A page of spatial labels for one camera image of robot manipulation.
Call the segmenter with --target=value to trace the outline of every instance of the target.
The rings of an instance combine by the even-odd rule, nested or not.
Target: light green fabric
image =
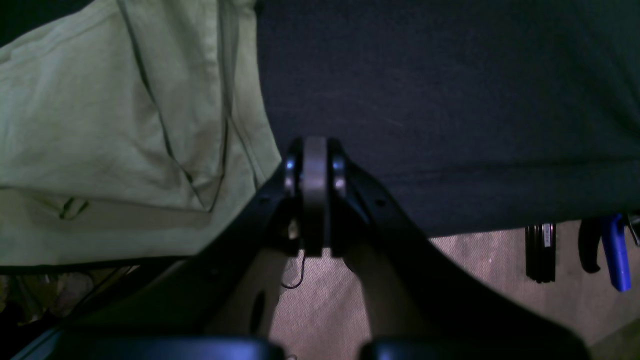
[[[253,1],[96,0],[0,49],[0,266],[213,240],[280,161],[255,32]]]

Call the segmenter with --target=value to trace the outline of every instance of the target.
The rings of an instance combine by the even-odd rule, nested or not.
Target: black cable
[[[280,285],[282,285],[283,288],[285,289],[295,289],[298,286],[300,286],[302,284],[302,280],[304,280],[305,278],[305,262],[307,261],[307,252],[305,251],[305,254],[302,255],[302,265],[300,266],[300,280],[298,281],[298,283],[296,283],[295,285],[285,285],[284,283],[280,283]]]
[[[129,266],[129,268],[124,272],[122,277],[125,277],[125,275],[127,275],[129,273],[129,271],[131,271],[131,268],[133,267],[133,265]],[[120,270],[122,268],[116,268],[115,270],[113,270],[112,272],[109,273],[109,275],[107,275],[101,282],[98,283],[98,285],[94,286],[93,289],[91,289],[78,303],[76,306],[74,306],[74,309],[71,310],[71,313],[73,313],[74,311],[76,311],[76,309],[80,308],[80,305],[84,304],[93,294],[96,293],[96,291],[100,290],[100,288],[105,285],[107,283],[107,281],[109,281],[110,278],[112,278],[117,272],[118,270]]]

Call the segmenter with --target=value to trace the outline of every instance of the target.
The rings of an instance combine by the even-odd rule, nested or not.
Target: blue handle
[[[625,224],[622,220],[622,214],[602,217],[601,226],[602,245],[607,257],[611,284],[620,292],[627,291],[631,289],[631,274],[629,273]]]

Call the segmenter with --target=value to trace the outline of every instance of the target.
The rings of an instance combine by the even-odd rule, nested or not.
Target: green cloth
[[[96,0],[1,48],[0,266],[213,240],[280,161],[255,35],[252,1]]]

